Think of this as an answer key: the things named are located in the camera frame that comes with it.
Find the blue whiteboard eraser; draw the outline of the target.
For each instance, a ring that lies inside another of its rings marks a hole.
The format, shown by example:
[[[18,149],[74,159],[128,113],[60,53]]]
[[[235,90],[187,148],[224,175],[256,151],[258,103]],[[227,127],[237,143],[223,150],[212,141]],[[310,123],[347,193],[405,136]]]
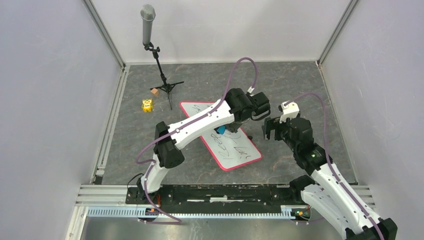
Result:
[[[226,126],[225,125],[221,125],[215,131],[216,131],[217,134],[223,135],[225,133],[225,131],[226,131]]]

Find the pink framed whiteboard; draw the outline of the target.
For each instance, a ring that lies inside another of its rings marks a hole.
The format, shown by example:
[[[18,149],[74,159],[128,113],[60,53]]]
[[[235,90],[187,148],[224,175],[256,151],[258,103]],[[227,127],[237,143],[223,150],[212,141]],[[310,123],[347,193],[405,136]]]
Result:
[[[234,120],[227,103],[182,101],[180,107],[188,118],[170,127],[170,130],[178,129],[172,137],[176,140],[177,148],[183,149],[193,140],[200,138],[220,168],[225,171],[262,158],[261,152],[242,129],[232,133],[226,128],[224,134],[215,131],[215,128]]]

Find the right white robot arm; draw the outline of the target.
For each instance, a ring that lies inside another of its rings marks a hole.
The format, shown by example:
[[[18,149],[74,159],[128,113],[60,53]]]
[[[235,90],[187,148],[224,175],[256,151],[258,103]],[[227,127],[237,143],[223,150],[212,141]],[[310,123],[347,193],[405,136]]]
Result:
[[[326,150],[315,142],[309,120],[267,117],[262,131],[267,140],[274,131],[274,139],[287,144],[297,165],[306,172],[289,183],[288,196],[293,203],[311,206],[344,240],[396,238],[396,223],[383,219],[354,191]]]

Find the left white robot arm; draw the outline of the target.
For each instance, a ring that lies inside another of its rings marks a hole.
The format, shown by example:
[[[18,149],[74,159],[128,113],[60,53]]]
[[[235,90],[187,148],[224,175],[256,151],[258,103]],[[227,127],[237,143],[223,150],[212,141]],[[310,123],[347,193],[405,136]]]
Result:
[[[154,141],[147,145],[153,147],[153,156],[137,196],[145,204],[153,203],[168,171],[184,162],[182,149],[205,132],[224,126],[235,133],[246,121],[259,121],[270,113],[270,100],[263,92],[251,94],[231,88],[210,107],[185,120],[169,125],[159,122]]]

